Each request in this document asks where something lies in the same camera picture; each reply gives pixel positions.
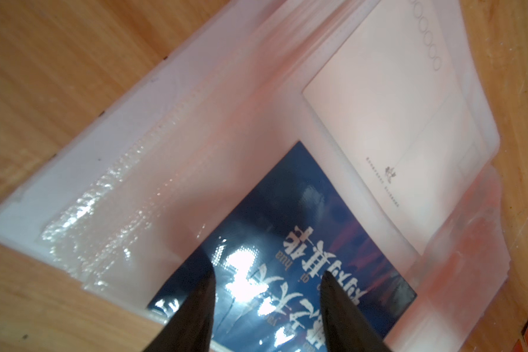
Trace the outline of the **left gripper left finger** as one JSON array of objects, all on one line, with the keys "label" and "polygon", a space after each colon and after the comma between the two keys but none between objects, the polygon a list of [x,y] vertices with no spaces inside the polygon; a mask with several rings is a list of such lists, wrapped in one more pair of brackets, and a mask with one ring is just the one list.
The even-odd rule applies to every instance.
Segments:
[{"label": "left gripper left finger", "polygon": [[211,350],[216,278],[210,270],[144,352]]}]

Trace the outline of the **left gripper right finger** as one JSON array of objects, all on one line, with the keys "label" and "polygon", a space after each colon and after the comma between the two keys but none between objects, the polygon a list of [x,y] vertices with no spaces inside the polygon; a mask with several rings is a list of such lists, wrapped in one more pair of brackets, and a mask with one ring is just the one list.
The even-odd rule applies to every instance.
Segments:
[{"label": "left gripper right finger", "polygon": [[328,351],[390,352],[329,271],[321,279],[321,318]]}]

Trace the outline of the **blue card white text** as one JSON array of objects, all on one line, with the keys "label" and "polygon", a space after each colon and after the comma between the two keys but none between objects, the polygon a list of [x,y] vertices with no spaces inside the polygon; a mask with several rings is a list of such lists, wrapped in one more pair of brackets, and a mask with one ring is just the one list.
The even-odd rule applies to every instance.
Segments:
[{"label": "blue card white text", "polygon": [[213,341],[229,351],[324,351],[325,272],[381,337],[417,296],[302,143],[162,285],[150,311],[171,318],[209,270],[216,275]]}]

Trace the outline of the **white photo album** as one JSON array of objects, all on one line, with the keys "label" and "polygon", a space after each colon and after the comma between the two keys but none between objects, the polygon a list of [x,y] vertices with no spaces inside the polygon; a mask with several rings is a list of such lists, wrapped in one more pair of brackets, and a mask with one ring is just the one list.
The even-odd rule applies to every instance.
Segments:
[{"label": "white photo album", "polygon": [[0,243],[165,324],[162,285],[302,143],[417,295],[385,343],[460,350],[509,270],[491,160],[419,254],[303,95],[379,2],[228,5],[0,206]]}]

